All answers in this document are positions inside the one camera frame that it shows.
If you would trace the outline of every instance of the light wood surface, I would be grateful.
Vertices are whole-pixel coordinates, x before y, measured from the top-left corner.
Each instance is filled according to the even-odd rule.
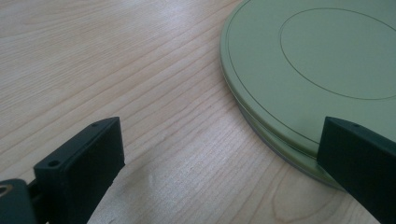
[[[219,35],[239,0],[1,0],[0,179],[119,116],[126,166],[90,223],[376,223],[241,116]]]

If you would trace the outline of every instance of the green disc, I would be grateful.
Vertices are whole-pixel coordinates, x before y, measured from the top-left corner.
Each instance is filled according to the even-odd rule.
[[[316,163],[326,116],[396,141],[396,2],[250,0],[226,21],[224,76],[258,135],[339,188]]]

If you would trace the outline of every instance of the wooden table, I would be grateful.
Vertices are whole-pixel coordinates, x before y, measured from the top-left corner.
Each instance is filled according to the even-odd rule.
[[[90,223],[376,223],[241,116],[219,36],[239,0],[1,0],[0,179],[120,117],[126,166]]]

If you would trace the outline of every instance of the screw hole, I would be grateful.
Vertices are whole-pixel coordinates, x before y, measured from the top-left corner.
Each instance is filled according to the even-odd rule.
[[[12,190],[12,185],[0,185],[0,198]]]
[[[60,164],[59,161],[50,161],[50,162],[49,162],[49,167],[54,167],[54,166],[57,166],[57,165],[59,165],[59,164]]]

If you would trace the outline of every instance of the stacked green discs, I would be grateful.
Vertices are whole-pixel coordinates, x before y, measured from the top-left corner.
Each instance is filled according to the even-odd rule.
[[[226,21],[224,76],[257,134],[336,188],[317,166],[324,118],[396,141],[396,2],[250,0]]]

